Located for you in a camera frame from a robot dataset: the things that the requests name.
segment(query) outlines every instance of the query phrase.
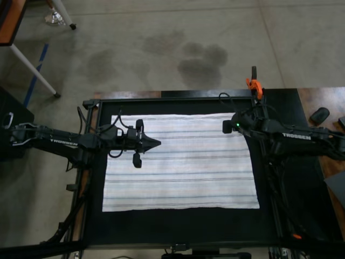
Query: white towel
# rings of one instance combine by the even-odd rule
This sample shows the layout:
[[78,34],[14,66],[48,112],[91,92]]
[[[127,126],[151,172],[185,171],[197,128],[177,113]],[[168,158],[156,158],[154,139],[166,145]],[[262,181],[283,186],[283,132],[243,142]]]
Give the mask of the white towel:
[[133,166],[133,151],[117,159],[108,157],[102,211],[258,209],[247,143],[238,132],[222,132],[223,120],[232,115],[122,116],[129,126],[143,119],[145,134],[162,145],[141,154],[142,168]]

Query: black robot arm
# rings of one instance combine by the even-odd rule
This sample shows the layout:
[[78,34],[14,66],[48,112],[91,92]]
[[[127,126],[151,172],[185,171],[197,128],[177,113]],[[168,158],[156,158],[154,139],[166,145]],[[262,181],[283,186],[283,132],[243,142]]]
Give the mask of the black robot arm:
[[345,135],[323,127],[285,125],[280,120],[258,116],[254,110],[237,112],[231,120],[223,122],[223,132],[232,130],[270,142],[270,158],[291,155],[326,155],[334,160],[345,160]]
[[146,136],[143,129],[143,121],[137,120],[136,127],[127,127],[126,133],[115,125],[104,125],[97,133],[87,134],[60,131],[32,123],[19,124],[9,130],[12,131],[10,141],[13,147],[34,147],[66,157],[72,168],[87,168],[92,155],[104,150],[119,150],[121,154],[123,151],[134,150],[133,164],[141,168],[140,153],[161,144]]

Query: concrete floor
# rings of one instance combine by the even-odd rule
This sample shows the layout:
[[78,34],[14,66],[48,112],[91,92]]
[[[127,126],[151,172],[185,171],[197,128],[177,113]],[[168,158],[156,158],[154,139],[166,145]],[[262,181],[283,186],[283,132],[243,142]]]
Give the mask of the concrete floor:
[[[76,31],[43,22],[47,7],[31,3],[15,40],[34,64],[45,43],[42,75],[29,103],[35,122],[77,131],[77,105],[95,92],[246,88],[251,66],[265,88],[343,86],[344,0],[69,0]],[[23,101],[32,73],[0,48],[0,85]],[[68,214],[64,191],[75,172],[66,161],[30,150],[0,164],[0,246],[49,238]],[[266,249],[251,250],[267,258]],[[162,251],[87,251],[85,258]]]

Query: water stain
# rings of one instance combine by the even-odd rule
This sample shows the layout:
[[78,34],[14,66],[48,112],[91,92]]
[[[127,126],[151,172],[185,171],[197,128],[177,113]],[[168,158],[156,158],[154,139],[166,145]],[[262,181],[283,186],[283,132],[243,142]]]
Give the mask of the water stain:
[[183,43],[184,39],[185,35],[183,31],[153,35],[144,40],[142,49],[151,54],[171,54]]
[[195,42],[188,42],[183,46],[182,50],[186,56],[192,57],[201,56],[204,53],[203,45]]
[[118,75],[113,66],[114,51],[102,50],[90,55],[87,61],[86,75],[90,82],[105,83]]
[[188,88],[217,88],[222,81],[220,67],[227,63],[227,51],[218,45],[204,48],[199,43],[187,43],[183,52],[192,59],[182,60],[177,66]]
[[193,89],[215,88],[222,80],[218,66],[199,58],[183,60],[177,69],[183,82]]
[[204,59],[215,66],[224,66],[227,62],[227,51],[216,44],[208,46],[204,52]]
[[148,75],[150,72],[150,65],[146,62],[133,63],[130,66],[131,70],[138,76],[140,81],[144,83],[146,88],[151,89]]

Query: white stand leg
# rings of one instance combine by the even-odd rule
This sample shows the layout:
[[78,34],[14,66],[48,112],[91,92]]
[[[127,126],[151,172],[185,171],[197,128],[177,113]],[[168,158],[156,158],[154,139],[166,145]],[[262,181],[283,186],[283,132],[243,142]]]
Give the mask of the white stand leg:
[[53,0],[53,3],[55,5],[55,7],[59,10],[61,16],[63,17],[65,23],[67,25],[69,25],[72,30],[75,30],[77,27],[75,26],[75,24],[72,22],[72,20],[70,19],[66,8],[64,7],[64,4],[61,2],[61,0]]
[[55,89],[44,79],[44,77],[37,71],[37,69],[28,61],[28,59],[20,52],[20,50],[12,44],[10,49],[16,54],[16,56],[31,70],[31,72],[51,91],[55,97],[60,97],[60,95],[55,91]]

